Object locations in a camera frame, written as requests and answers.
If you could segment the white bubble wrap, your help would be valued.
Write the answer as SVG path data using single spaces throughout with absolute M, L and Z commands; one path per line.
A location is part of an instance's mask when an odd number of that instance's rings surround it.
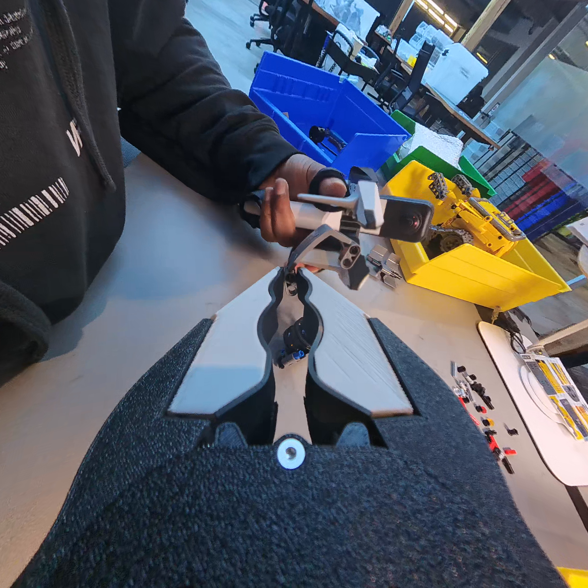
M 457 168 L 460 167 L 459 160 L 464 148 L 461 139 L 456 136 L 439 134 L 420 123 L 415 123 L 415 130 L 411 133 L 411 137 L 399 148 L 399 160 L 406 158 L 422 146 L 446 163 Z

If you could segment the dark toy part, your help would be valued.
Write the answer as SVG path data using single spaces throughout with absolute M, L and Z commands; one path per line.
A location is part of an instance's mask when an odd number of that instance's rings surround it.
M 334 130 L 312 125 L 308 132 L 309 139 L 316 145 L 322 145 L 335 155 L 346 148 L 347 142 Z

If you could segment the white storage box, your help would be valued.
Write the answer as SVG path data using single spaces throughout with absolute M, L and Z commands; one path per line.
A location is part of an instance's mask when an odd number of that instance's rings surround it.
M 462 44 L 445 48 L 423 82 L 449 102 L 457 105 L 488 76 L 488 69 Z

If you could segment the yellow toy tracked robot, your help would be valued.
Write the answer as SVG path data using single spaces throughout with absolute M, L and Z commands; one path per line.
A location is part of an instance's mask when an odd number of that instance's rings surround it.
M 488 199 L 482 198 L 465 175 L 447 181 L 442 173 L 428 176 L 435 212 L 424 247 L 444 254 L 462 245 L 473 245 L 501 258 L 526 234 Z

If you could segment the parts bin rack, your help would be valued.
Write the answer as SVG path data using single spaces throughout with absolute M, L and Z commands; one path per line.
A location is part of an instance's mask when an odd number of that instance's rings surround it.
M 506 212 L 531 241 L 587 216 L 587 188 L 509 131 L 500 148 L 480 146 L 469 156 Z

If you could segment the grey toy joint assembly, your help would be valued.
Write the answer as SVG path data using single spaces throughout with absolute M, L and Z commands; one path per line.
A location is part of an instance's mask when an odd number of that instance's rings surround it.
M 310 352 L 316 335 L 318 321 L 301 317 L 283 332 L 283 345 L 274 358 L 274 365 L 284 369 L 297 364 Z

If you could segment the sticker sheet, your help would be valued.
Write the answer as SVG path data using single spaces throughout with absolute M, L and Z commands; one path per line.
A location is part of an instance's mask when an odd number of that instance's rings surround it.
M 540 384 L 570 434 L 587 441 L 587 402 L 558 358 L 523 353 L 520 358 Z

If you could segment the thin wooden post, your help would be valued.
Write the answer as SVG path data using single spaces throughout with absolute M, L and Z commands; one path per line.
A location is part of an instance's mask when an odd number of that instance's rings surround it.
M 408 11 L 410 11 L 413 3 L 414 3 L 414 1 L 411 1 L 411 0 L 401 1 L 399 3 L 398 8 L 397 8 L 396 12 L 394 13 L 394 16 L 391 20 L 389 27 L 388 27 L 390 34 L 392 36 L 394 36 L 396 31 L 399 29 L 402 21 L 404 20 Z

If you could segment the grey angled toy frame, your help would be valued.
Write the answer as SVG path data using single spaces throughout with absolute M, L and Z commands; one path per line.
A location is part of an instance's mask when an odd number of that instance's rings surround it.
M 342 271 L 355 263 L 366 263 L 359 243 L 323 224 L 290 251 L 285 265 L 285 290 L 289 296 L 298 293 L 296 274 L 301 266 L 333 271 L 342 281 Z

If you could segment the person's left hand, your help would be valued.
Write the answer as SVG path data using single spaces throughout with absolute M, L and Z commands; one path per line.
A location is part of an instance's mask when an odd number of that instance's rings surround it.
M 291 156 L 261 184 L 265 190 L 259 220 L 261 237 L 283 247 L 297 247 L 308 231 L 298 229 L 290 201 L 308 194 L 309 185 L 323 165 L 303 154 Z

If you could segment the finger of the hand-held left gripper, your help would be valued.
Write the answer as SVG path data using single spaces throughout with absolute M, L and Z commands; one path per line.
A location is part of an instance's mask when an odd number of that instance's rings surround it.
M 356 184 L 355 216 L 365 231 L 379 231 L 384 223 L 379 188 L 370 180 L 359 180 Z
M 359 290 L 369 275 L 366 263 L 355 263 L 351 268 L 342 271 L 342 283 L 349 290 Z

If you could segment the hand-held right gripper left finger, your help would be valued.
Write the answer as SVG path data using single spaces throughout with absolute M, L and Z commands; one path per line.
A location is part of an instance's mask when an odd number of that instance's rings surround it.
M 274 268 L 214 315 L 168 408 L 171 415 L 221 416 L 255 393 L 269 375 L 271 360 L 262 318 L 275 305 Z

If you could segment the blue plastic bin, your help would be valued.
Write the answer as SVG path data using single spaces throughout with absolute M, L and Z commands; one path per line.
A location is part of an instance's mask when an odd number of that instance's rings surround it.
M 298 151 L 345 175 L 353 166 L 377 171 L 409 137 L 349 81 L 281 54 L 263 53 L 249 98 Z M 312 125 L 334 130 L 347 146 L 334 154 L 314 144 Z

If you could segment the thick wooden post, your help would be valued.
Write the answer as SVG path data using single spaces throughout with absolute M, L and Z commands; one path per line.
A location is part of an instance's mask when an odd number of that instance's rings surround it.
M 504 11 L 510 1 L 489 1 L 480 17 L 467 31 L 460 43 L 469 51 L 474 52 L 493 23 Z

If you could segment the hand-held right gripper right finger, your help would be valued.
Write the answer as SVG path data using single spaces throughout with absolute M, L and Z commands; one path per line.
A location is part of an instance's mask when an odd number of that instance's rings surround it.
M 369 417 L 412 415 L 404 392 L 369 316 L 306 269 L 305 302 L 318 315 L 318 342 L 311 349 L 313 375 L 328 393 Z

